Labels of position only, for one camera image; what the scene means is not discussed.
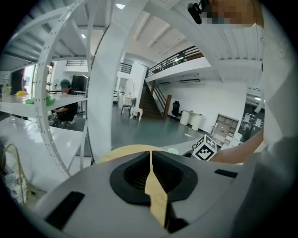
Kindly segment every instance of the wooden post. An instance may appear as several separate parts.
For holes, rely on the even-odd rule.
[[[171,103],[172,95],[168,95],[167,101],[166,101],[166,106],[164,107],[164,112],[163,112],[163,120],[166,120],[168,116],[168,111],[169,111],[169,105]]]
[[[151,93],[153,94],[155,89],[155,80],[152,82]]]

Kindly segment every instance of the white pillar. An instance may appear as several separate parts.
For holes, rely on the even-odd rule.
[[[123,61],[124,61],[125,53],[126,52],[123,52],[123,54],[122,54],[122,57],[121,57],[121,60],[120,60],[121,63],[123,63]],[[121,82],[121,77],[117,77],[117,85],[116,85],[116,91],[117,92],[119,92],[120,82]]]
[[[130,0],[119,14],[113,16],[95,56],[88,86],[87,117],[96,162],[111,151],[112,102],[118,64],[129,33],[148,1]]]
[[[119,92],[121,77],[117,77],[117,85],[116,85],[116,91]]]
[[[126,84],[125,84],[125,97],[131,98],[133,95],[132,94],[132,85],[133,85],[134,80],[133,79],[127,79]]]
[[[133,63],[131,68],[131,75],[133,77],[133,83],[135,84],[134,97],[136,98],[136,103],[135,103],[136,108],[138,108],[140,105],[142,89],[143,89],[146,73],[147,73],[147,67],[137,62]]]

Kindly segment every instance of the green object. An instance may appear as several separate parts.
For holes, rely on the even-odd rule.
[[[26,104],[34,104],[34,98],[25,100],[25,103]],[[49,95],[47,95],[46,103],[47,103],[47,106],[51,106],[55,103],[55,99],[51,99],[51,97]]]
[[[63,80],[61,80],[61,82],[60,82],[60,87],[61,87],[61,88],[69,88],[70,85],[71,85],[71,83],[70,83],[69,80],[67,80],[67,79],[63,79]]]
[[[169,148],[168,152],[172,154],[179,154],[178,150],[176,150],[175,148]]]

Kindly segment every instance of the metal railing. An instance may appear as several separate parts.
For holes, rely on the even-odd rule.
[[[66,66],[87,66],[86,60],[68,60],[66,63]],[[131,72],[131,65],[119,63],[118,71],[123,73],[129,73]]]
[[[118,71],[123,72],[123,73],[130,73],[131,65],[119,63]]]
[[[87,60],[68,60],[66,66],[87,66]]]
[[[172,66],[179,65],[183,62],[190,61],[192,59],[194,60],[201,57],[204,57],[204,56],[196,46],[189,47],[185,50],[182,50],[168,57],[167,59],[163,60],[162,62],[150,68],[148,70],[148,74],[146,77],[152,76],[162,70],[171,68]]]
[[[153,81],[151,84],[151,93],[154,96],[154,93],[162,106],[163,109],[163,120],[165,120],[168,116],[169,111],[169,105],[171,103],[172,95],[168,95],[167,98],[163,95],[162,91],[158,88],[155,81]]]

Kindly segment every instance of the black office chair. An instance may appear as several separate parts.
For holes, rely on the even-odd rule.
[[[179,113],[179,107],[180,107],[180,103],[178,101],[173,102],[173,110],[172,110],[172,114],[177,117],[177,116],[181,116],[181,113]]]
[[[126,105],[126,104],[124,104],[124,105],[122,106],[121,114],[120,114],[120,115],[122,115],[122,111],[123,111],[123,108],[124,108],[124,107],[128,107],[128,108],[129,108],[129,115],[130,115],[130,110],[131,110],[132,107],[135,106],[135,102],[136,102],[136,98],[134,98],[134,99],[131,100],[131,105]]]

